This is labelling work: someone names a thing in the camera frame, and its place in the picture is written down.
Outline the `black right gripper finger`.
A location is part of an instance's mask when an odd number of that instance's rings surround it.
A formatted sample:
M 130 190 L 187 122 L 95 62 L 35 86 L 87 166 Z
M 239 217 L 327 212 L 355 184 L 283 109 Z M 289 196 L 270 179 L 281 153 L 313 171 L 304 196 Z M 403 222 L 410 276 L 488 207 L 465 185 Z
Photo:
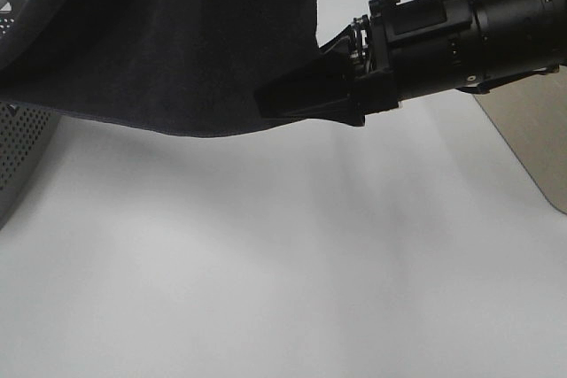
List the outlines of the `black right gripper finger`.
M 357 56 L 357 35 L 353 24 L 346 26 L 338 35 L 320 47 L 323 58 L 333 55 L 353 59 Z
M 329 54 L 257 89 L 254 98 L 264 119 L 318 119 L 361 127 L 365 119 L 352 94 L 353 80 L 350 59 Z

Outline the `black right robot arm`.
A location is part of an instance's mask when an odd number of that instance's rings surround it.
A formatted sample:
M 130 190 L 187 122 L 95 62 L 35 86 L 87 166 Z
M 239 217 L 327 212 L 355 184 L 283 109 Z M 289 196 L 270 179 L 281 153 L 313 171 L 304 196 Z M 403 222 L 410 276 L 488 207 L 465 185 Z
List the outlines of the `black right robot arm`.
M 371 0 L 318 58 L 256 93 L 262 117 L 361 127 L 458 89 L 484 95 L 566 63 L 566 0 Z

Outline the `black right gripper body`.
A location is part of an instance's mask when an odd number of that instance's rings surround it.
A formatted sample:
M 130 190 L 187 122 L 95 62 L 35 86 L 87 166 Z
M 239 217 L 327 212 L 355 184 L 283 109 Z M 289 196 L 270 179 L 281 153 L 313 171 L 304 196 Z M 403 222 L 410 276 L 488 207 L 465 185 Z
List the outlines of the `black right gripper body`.
M 477 81 L 470 0 L 371 0 L 350 27 L 350 109 L 376 113 Z

